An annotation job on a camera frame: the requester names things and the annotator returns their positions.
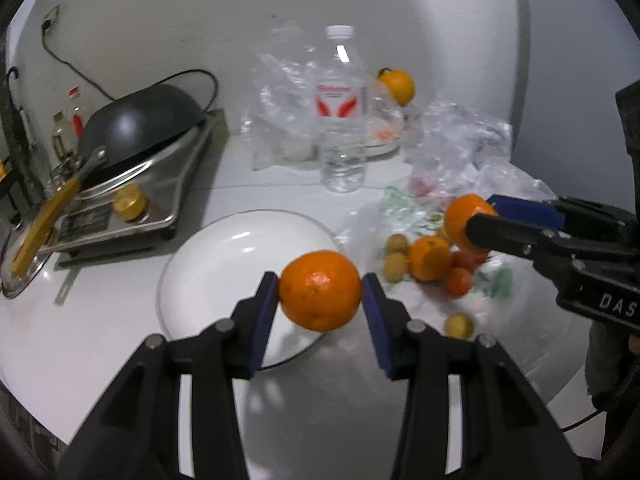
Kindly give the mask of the red label sauce bottle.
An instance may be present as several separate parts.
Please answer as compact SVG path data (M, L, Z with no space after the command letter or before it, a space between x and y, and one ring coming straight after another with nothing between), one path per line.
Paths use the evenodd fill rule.
M78 87L68 90L68 98L70 99L68 119L74 127L76 136L80 139L92 115L92 106Z

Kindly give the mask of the steel induction cooker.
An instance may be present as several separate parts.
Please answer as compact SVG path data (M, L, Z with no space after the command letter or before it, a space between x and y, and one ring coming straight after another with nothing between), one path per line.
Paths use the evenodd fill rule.
M140 252L171 240L198 166L210 148L221 148L228 137L224 110L207 114L201 125L168 148L79 193L38 254L81 262Z

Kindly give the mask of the yellow-green longan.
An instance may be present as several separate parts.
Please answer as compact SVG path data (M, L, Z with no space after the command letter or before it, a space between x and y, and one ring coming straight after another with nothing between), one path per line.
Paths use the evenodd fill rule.
M406 252L408 252L409 245L410 243L408 241L408 238L405 237L404 234L392 234L385 242L386 254L396 254L396 252L405 254Z
M445 228L443 226L439 226L436 231L435 231L435 235L439 238L441 238L442 240L444 240L449 246L451 246L452 244L454 244L454 242L451 240L451 238L449 237L449 235L447 234Z
M384 261L383 275L390 283L401 282L408 273L408 257L403 252L392 252Z
M446 318L444 331L446 335L454 339L469 339L474 334L475 323L471 315L455 313Z

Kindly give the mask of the oil bottle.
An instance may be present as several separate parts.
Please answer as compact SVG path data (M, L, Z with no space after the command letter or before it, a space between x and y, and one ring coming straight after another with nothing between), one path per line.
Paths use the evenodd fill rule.
M53 115L52 146L60 162L72 158L77 152L77 138L73 125L62 112Z

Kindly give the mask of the white round plate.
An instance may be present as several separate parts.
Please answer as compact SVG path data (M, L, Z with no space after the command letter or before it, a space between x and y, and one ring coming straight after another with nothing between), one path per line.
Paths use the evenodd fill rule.
M264 274L280 274L307 252L341 252L322 223L277 209L242 211L189 237L171 256L157 286L156 310L167 339L195 336L254 296Z

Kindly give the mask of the orange fruit with stem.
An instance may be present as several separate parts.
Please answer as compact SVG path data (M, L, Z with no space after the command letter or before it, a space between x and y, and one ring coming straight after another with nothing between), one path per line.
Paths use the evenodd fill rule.
M413 78L403 70L382 68L378 72L378 82L385 84L399 106L407 106L416 95Z

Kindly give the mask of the crumpled clear plastic bag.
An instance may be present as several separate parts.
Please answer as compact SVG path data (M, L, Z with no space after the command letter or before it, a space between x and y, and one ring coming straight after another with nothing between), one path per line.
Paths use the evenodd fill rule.
M510 124L451 102L407 115L402 139L411 166L408 189L428 202L474 193L552 200L555 192L512 164Z

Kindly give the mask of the printed plastic bag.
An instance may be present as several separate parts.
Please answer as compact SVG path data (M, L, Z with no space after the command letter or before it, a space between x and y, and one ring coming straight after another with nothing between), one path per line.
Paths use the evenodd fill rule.
M416 195L408 188L388 186L382 195L351 212L338 232L347 257L362 273L383 270L386 240L402 235L413 243L444 229L444 213L454 196L437 192ZM492 302L514 296L514 264L508 257L490 256L472 272L471 294Z

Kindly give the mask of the wall socket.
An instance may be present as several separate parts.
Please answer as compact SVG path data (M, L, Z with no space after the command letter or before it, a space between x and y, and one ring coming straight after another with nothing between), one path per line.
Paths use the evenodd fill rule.
M58 24L58 17L60 16L60 6L57 4L52 8L44 17L41 25L42 31L46 34L55 28Z

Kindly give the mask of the black wok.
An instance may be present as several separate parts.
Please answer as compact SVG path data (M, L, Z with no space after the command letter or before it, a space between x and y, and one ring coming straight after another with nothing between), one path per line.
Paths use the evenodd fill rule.
M96 148L105 148L106 162L89 174L85 186L123 174L202 122L198 103L170 84L142 89L100 108L82 130L78 154L87 159Z

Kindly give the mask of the clear water bottle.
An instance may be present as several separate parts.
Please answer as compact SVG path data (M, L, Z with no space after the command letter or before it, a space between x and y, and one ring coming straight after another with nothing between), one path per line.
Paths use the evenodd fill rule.
M328 26L332 54L314 76L321 182L334 193L357 191L366 174L368 83L354 36L352 26Z

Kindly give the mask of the clear plastic bag back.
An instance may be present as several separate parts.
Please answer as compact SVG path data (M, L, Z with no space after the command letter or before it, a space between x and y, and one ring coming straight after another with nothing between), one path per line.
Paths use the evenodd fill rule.
M314 76L331 57L329 40L288 21L271 29L253 51L252 88L241 107L239 123L252 168L316 166L319 136ZM401 137L404 113L361 62L368 83L367 140L376 130L392 130Z

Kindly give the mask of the red cherry tomato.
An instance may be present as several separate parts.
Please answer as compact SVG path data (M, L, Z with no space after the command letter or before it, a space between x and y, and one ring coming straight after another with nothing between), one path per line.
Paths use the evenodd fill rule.
M468 252L462 252L462 250L451 253L451 266L465 269L470 273L474 273L484 261L484 256L471 255Z
M446 277L445 288L450 297L465 296L473 287L473 274L465 268L450 268Z

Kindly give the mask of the glass pot lid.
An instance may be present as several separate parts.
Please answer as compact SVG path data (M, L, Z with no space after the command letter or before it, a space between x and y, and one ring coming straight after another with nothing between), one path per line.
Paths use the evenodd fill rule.
M32 244L32 226L47 205L49 202L45 200L30 207L12 226L1 245L1 293L6 299L20 296L50 258L44 248L53 243L54 225L37 249Z

